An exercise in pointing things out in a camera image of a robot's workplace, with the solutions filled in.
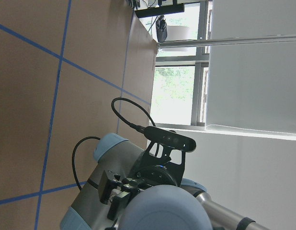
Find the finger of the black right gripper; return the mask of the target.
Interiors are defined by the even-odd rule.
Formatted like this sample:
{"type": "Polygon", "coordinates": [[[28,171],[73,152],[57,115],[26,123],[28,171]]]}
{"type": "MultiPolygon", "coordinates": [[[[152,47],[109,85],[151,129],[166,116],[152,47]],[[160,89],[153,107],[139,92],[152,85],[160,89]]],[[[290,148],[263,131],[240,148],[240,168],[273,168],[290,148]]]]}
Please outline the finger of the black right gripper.
{"type": "Polygon", "coordinates": [[[110,170],[104,170],[99,182],[99,199],[103,204],[108,204],[113,189],[119,189],[118,197],[122,200],[122,206],[127,206],[129,193],[120,181],[121,175],[110,170]]]}
{"type": "Polygon", "coordinates": [[[138,189],[131,191],[118,191],[115,189],[110,194],[110,209],[107,218],[116,220],[123,210],[127,207],[129,202],[138,194],[138,189]]]}

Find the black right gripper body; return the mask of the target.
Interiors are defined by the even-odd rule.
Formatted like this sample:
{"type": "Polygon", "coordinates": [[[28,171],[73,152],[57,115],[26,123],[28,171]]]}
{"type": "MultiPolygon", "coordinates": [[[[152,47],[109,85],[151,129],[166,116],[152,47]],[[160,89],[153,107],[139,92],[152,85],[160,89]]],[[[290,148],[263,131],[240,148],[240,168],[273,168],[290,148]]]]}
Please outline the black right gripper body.
{"type": "Polygon", "coordinates": [[[182,165],[153,165],[138,169],[124,179],[124,184],[139,189],[148,189],[157,185],[173,185],[179,187],[184,167],[182,165]]]}

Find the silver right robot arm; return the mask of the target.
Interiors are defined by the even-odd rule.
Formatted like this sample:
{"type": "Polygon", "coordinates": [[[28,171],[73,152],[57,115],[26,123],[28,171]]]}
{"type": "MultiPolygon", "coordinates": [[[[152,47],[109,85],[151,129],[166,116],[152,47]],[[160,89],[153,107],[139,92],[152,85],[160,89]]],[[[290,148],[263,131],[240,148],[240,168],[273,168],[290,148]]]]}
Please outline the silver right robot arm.
{"type": "Polygon", "coordinates": [[[261,230],[256,221],[211,200],[183,177],[193,139],[157,130],[150,146],[160,157],[110,133],[100,139],[97,167],[64,215],[62,230],[261,230]]]}

